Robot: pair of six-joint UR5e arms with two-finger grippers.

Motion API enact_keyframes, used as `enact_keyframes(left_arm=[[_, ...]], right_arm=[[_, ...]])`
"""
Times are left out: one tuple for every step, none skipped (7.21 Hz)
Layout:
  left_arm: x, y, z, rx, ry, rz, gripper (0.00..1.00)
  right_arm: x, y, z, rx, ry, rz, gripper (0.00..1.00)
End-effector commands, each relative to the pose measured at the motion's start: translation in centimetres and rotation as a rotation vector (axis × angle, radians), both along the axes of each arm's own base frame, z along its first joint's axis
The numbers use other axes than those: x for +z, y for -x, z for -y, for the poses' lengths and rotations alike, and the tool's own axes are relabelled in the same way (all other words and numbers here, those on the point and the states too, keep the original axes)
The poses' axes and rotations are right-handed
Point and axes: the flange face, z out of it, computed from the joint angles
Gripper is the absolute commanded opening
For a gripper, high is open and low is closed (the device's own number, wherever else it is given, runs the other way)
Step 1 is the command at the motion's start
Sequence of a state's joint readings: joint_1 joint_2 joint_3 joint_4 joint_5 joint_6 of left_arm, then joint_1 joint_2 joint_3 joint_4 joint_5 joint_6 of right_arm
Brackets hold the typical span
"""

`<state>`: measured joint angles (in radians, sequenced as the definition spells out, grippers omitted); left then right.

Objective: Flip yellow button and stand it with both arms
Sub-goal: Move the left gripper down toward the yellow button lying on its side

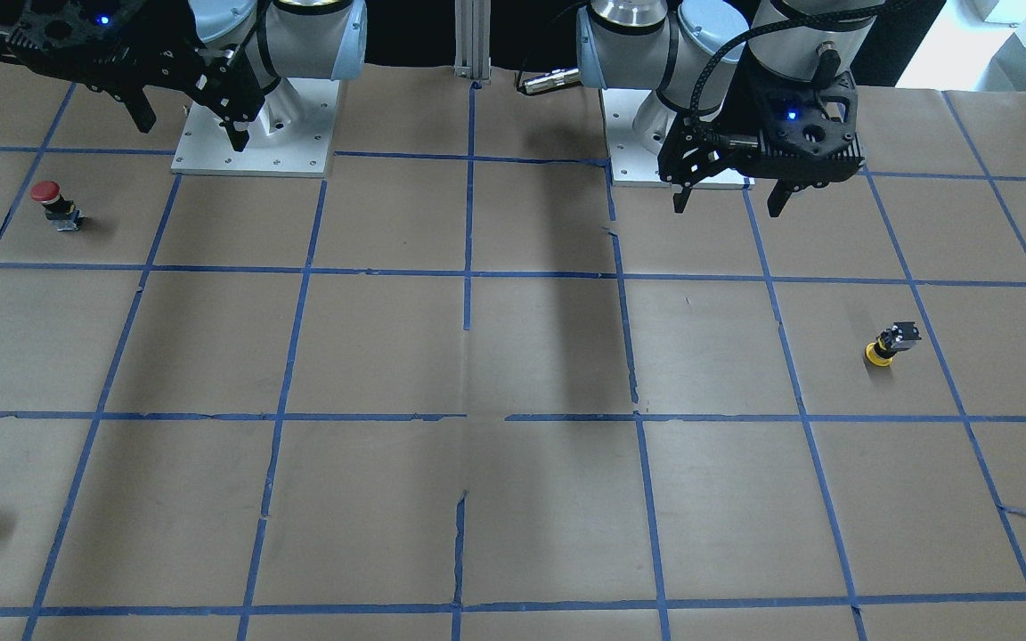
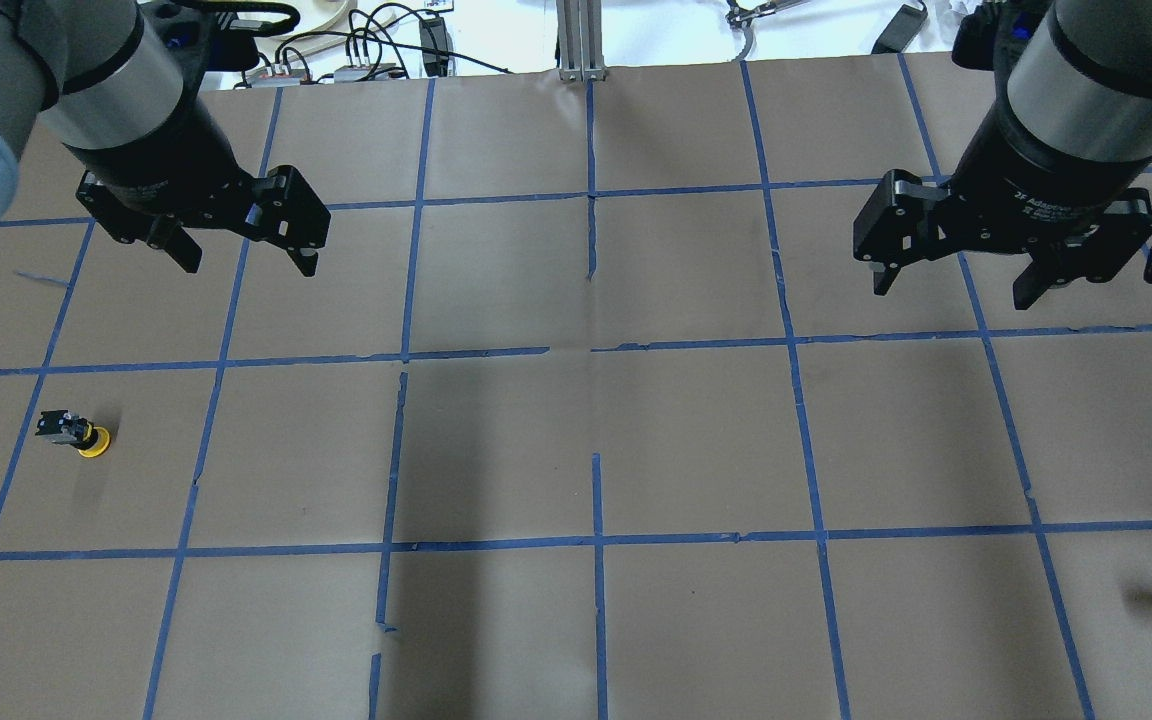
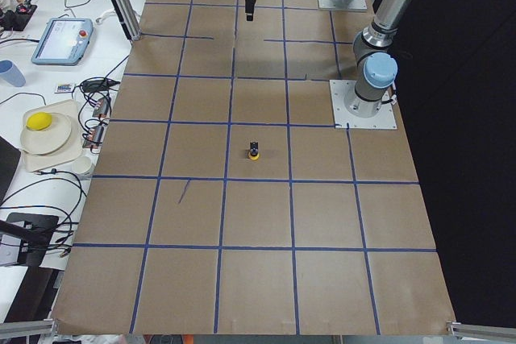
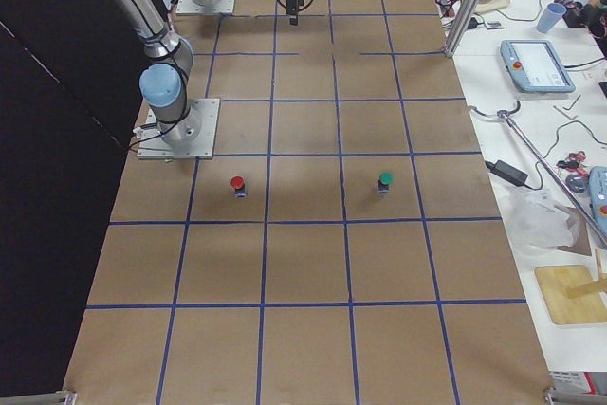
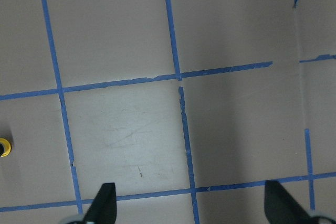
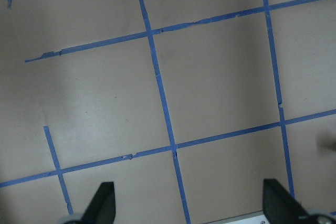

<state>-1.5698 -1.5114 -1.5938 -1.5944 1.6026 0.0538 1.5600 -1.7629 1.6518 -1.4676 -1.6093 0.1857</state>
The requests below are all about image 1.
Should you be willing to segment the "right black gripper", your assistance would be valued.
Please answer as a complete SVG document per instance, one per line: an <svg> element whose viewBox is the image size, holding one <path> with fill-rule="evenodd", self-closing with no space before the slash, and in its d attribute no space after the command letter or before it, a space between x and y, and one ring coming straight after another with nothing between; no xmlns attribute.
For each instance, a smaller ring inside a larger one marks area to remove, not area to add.
<svg viewBox="0 0 1026 641"><path fill-rule="evenodd" d="M0 1L0 61L114 94L142 134L158 122L145 86L183 91L244 151L256 73L243 49L203 49L187 1Z"/></svg>

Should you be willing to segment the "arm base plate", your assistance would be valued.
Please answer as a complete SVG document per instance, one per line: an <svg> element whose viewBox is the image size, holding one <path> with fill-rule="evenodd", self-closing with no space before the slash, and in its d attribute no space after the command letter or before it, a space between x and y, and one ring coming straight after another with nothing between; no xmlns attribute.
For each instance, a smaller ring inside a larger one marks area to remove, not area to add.
<svg viewBox="0 0 1026 641"><path fill-rule="evenodd" d="M192 105L171 172L233 177L325 178L343 84L324 78L284 78L248 123L245 149L235 151L220 118Z"/></svg>
<svg viewBox="0 0 1026 641"><path fill-rule="evenodd" d="M653 91L642 89L604 89L601 102L611 183L666 187L658 171L658 153L671 127L672 111Z"/></svg>

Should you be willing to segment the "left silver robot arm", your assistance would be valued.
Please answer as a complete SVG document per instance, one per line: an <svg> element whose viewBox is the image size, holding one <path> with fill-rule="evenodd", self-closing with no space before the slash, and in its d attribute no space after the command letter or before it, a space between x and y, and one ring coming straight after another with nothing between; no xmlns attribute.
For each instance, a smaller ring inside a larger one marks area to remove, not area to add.
<svg viewBox="0 0 1026 641"><path fill-rule="evenodd" d="M884 1L590 1L579 12L578 69L598 89L647 90L640 133L673 187L726 170L774 183L770 215L791 195L849 181L866 165L851 62Z"/></svg>

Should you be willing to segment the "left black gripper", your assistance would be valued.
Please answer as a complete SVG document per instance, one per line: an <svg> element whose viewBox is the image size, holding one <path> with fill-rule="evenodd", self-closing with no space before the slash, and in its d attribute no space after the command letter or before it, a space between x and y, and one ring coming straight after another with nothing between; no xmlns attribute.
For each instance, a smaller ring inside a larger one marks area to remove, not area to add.
<svg viewBox="0 0 1026 641"><path fill-rule="evenodd" d="M660 178L673 187L676 214L687 208L692 188L734 169L745 177L777 181L767 214L778 218L795 185L849 181L866 163L860 145L858 88L850 73L815 90L772 73L738 73L726 101L726 129L757 143L751 150L713 141L708 126L676 115L658 154Z"/></svg>

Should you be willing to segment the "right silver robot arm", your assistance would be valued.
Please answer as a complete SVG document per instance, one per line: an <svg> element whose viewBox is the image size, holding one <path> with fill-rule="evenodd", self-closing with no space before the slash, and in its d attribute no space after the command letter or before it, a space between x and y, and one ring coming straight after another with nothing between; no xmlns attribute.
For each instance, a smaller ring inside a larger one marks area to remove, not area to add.
<svg viewBox="0 0 1026 641"><path fill-rule="evenodd" d="M216 115L235 151L293 78L359 76L362 1L0 1L0 61L84 85L155 126L147 86Z"/></svg>

